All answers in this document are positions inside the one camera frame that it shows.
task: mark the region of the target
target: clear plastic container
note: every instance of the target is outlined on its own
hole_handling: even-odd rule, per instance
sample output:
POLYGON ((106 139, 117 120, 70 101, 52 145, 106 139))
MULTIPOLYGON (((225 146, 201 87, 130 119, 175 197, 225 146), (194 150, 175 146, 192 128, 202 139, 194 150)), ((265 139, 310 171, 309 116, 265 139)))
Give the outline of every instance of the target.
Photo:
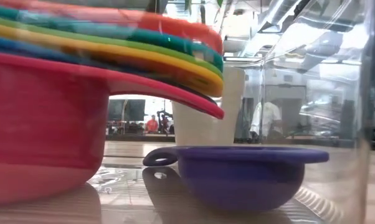
MULTIPOLYGON (((268 2, 268 17, 235 11, 241 3, 0 0, 0 223, 364 223, 375 0, 312 0, 291 24, 282 19, 299 1, 268 2), (247 21, 235 26, 240 14, 247 21), (249 57, 224 52, 243 46, 249 57), (177 166, 143 166, 175 145, 208 146, 205 159, 227 166, 201 158, 187 169, 180 154, 177 166), (219 145, 235 150, 208 156, 219 145), (233 155, 242 146, 253 150, 233 155), (269 180, 262 174, 283 167, 247 160, 270 147, 330 158, 304 167, 295 157, 283 165, 297 174, 269 180), (240 165, 261 169, 233 173, 240 165), (304 168, 286 203, 266 212, 250 210, 254 200, 249 212, 216 209, 186 177, 193 170, 209 198, 233 205, 231 195, 285 190, 304 168), (233 181, 221 179, 228 175, 233 181)), ((278 150, 263 159, 288 157, 278 150)))

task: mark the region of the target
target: table surface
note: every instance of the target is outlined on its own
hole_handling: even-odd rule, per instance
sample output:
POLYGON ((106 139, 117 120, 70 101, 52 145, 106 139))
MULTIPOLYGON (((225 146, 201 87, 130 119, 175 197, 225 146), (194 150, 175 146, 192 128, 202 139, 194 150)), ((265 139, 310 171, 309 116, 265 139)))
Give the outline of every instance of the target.
MULTIPOLYGON (((88 184, 55 197, 0 207, 0 223, 323 223, 296 200, 261 215, 212 210, 190 196, 175 167, 143 169, 142 157, 163 146, 172 144, 106 142, 108 157, 88 184)), ((366 224, 375 224, 375 152, 366 224)))

